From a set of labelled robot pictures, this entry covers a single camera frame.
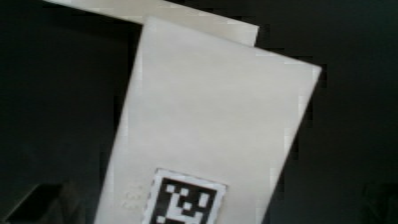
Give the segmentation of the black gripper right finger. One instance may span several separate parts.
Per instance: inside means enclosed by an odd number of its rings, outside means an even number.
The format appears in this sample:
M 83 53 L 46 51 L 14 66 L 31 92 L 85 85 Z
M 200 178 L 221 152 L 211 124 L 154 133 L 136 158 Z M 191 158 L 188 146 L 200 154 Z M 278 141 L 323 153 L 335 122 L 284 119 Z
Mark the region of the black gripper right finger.
M 398 183 L 364 185 L 358 224 L 398 224 Z

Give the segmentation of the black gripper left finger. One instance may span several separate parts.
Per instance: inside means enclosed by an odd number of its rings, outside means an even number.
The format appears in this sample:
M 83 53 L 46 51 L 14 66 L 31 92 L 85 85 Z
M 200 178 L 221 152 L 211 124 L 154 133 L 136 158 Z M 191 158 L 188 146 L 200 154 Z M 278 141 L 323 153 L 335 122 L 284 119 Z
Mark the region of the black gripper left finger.
M 70 181 L 31 187 L 0 224 L 88 224 L 83 199 Z

